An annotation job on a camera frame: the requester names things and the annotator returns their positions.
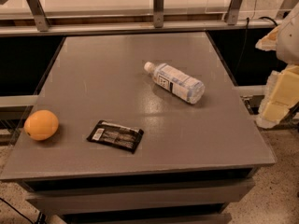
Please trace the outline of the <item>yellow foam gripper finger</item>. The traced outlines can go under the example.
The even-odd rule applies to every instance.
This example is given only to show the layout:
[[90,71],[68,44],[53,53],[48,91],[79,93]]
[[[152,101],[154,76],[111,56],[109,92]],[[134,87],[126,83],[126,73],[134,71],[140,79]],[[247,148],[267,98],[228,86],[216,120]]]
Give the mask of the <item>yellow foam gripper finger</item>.
[[264,89],[256,124],[271,129],[287,117],[299,103],[299,65],[288,64],[281,72],[272,71]]
[[264,51],[275,50],[277,47],[278,29],[278,26],[275,27],[267,35],[259,39],[255,45],[255,48]]

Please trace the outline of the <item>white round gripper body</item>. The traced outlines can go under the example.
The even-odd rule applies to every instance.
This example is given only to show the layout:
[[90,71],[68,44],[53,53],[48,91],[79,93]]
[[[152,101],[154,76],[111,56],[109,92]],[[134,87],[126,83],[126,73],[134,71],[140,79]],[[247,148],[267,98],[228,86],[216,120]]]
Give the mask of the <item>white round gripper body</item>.
[[299,3],[278,28],[276,53],[285,63],[299,64]]

